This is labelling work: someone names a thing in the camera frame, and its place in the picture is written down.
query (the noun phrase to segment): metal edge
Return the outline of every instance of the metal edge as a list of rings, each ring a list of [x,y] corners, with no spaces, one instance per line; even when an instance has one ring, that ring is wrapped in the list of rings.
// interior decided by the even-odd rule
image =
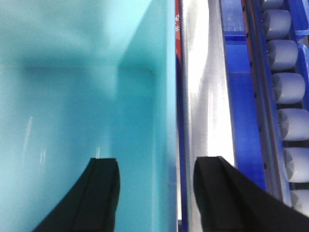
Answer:
[[[190,232],[202,232],[193,190],[197,157],[235,165],[221,1],[182,0],[184,138]]]

